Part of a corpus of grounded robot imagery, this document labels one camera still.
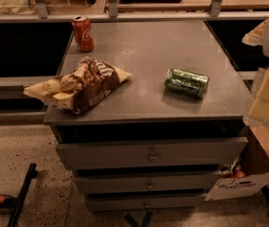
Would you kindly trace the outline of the green soda can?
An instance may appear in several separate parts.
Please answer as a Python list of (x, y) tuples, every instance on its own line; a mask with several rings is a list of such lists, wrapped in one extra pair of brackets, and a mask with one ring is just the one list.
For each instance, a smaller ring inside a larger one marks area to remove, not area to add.
[(208, 76), (183, 69), (169, 69), (165, 78), (168, 89), (196, 98), (204, 97), (208, 84)]

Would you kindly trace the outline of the red cola can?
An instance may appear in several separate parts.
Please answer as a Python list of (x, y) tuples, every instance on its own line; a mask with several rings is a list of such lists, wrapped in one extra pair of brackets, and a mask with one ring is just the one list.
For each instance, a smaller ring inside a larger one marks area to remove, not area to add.
[(79, 51), (92, 51), (94, 49), (94, 40), (90, 20), (86, 16), (78, 15), (73, 18), (72, 26)]

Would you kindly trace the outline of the cardboard box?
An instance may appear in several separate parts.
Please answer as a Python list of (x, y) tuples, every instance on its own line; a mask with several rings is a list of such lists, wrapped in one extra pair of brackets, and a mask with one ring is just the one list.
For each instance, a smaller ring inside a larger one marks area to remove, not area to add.
[[(206, 195), (207, 201), (253, 196), (269, 184), (269, 131), (263, 125), (251, 127), (246, 138), (248, 143), (238, 161), (222, 170), (221, 177)], [(234, 177), (235, 165), (242, 167), (245, 177)]]

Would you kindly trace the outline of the top grey drawer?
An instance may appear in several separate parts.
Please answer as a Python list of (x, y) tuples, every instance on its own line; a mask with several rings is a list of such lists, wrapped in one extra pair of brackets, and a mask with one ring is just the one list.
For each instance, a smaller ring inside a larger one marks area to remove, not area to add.
[(233, 163), (245, 137), (59, 144), (67, 169), (196, 166)]

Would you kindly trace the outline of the grey drawer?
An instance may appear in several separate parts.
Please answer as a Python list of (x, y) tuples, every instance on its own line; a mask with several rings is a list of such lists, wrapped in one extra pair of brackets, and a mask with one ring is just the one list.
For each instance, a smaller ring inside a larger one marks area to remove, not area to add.
[(233, 163), (245, 137), (59, 144), (67, 169), (196, 166)]
[(218, 171), (192, 171), (76, 177), (74, 181), (81, 193), (89, 195), (209, 189), (218, 179)]
[(117, 198), (86, 199), (85, 204), (91, 212), (150, 210), (197, 206), (206, 194), (165, 194)]

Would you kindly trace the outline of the orange bottle in box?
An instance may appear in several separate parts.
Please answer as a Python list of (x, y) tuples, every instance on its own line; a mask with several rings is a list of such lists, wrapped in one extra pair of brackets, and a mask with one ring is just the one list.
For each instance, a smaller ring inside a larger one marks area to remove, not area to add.
[(240, 165), (235, 165), (233, 168), (233, 175), (235, 178), (243, 178), (246, 174), (242, 171), (242, 167)]

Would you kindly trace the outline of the grey drawer cabinet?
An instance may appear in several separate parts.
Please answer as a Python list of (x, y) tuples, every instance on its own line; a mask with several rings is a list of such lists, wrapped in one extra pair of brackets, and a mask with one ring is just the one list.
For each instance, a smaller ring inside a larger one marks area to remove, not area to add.
[[(74, 115), (50, 107), (45, 123), (59, 144), (245, 137), (242, 115), (248, 89), (204, 22), (97, 23), (93, 31), (96, 47), (91, 57), (108, 61), (133, 76), (84, 114)], [(204, 97), (168, 89), (165, 78), (169, 69), (208, 76)], [(222, 166), (69, 170), (75, 179), (137, 173), (219, 172)], [(209, 189), (82, 195), (92, 199), (207, 194)]]

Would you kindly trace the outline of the middle grey drawer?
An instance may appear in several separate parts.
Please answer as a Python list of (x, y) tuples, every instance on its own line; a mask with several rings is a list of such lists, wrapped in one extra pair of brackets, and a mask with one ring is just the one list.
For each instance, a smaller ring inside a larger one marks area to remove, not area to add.
[(218, 179), (218, 171), (192, 171), (76, 177), (74, 181), (81, 193), (89, 195), (209, 189)]

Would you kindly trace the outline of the bottom grey drawer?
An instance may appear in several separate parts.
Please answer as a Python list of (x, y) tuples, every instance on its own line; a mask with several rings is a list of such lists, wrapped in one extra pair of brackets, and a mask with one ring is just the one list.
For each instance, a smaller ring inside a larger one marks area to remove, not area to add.
[(165, 194), (117, 198), (86, 199), (85, 204), (91, 212), (150, 210), (197, 206), (206, 194)]

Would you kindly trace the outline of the brown chip bag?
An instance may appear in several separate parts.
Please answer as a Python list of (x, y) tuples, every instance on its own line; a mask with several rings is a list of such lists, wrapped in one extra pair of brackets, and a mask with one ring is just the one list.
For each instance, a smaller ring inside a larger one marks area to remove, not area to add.
[(24, 89), (24, 94), (61, 110), (82, 114), (131, 76), (106, 61), (84, 57), (72, 73), (30, 85)]

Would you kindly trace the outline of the grey metal railing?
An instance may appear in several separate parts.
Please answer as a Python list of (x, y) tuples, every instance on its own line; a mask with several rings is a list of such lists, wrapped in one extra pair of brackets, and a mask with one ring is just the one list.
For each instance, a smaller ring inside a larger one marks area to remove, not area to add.
[(245, 4), (243, 0), (210, 0), (209, 4), (149, 6), (120, 5), (117, 0), (105, 0), (102, 13), (92, 8), (83, 10), (93, 22), (102, 21), (162, 21), (162, 20), (259, 20), (269, 17), (269, 4)]

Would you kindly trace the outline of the black metal stand leg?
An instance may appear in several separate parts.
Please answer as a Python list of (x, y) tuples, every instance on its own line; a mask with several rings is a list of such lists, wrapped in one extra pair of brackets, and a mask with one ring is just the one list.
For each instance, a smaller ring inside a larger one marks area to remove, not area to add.
[(36, 170), (36, 164), (31, 163), (28, 167), (27, 174), (23, 181), (21, 190), (19, 192), (18, 198), (12, 208), (12, 212), (10, 214), (9, 223), (7, 227), (17, 227), (18, 218), (21, 214), (24, 201), (27, 196), (27, 191), (30, 187), (31, 181), (37, 177), (38, 171)]

